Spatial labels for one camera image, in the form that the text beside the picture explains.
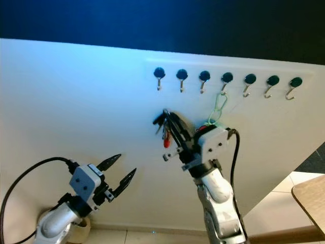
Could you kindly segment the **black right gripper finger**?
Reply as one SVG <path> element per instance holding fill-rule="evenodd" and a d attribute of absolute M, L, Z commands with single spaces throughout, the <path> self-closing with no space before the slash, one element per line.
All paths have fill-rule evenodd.
<path fill-rule="evenodd" d="M 166 128 L 177 144 L 192 143 L 193 137 L 190 126 L 178 114 L 166 111 Z"/>
<path fill-rule="evenodd" d="M 170 123 L 170 130 L 177 145 L 183 151 L 189 152 L 189 131 L 186 123 Z"/>

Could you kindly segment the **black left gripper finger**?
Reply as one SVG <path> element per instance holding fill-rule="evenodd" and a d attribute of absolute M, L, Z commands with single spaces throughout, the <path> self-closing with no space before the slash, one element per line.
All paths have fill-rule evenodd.
<path fill-rule="evenodd" d="M 116 154 L 114 156 L 111 156 L 107 158 L 106 160 L 103 160 L 100 162 L 100 164 L 95 165 L 95 168 L 97 171 L 107 171 L 118 159 L 122 156 L 122 154 Z"/>
<path fill-rule="evenodd" d="M 133 180 L 133 177 L 135 176 L 137 172 L 137 169 L 133 169 L 131 172 L 126 174 L 123 179 L 120 181 L 120 185 L 114 189 L 114 197 L 117 198 L 125 189 L 130 185 L 131 181 Z"/>

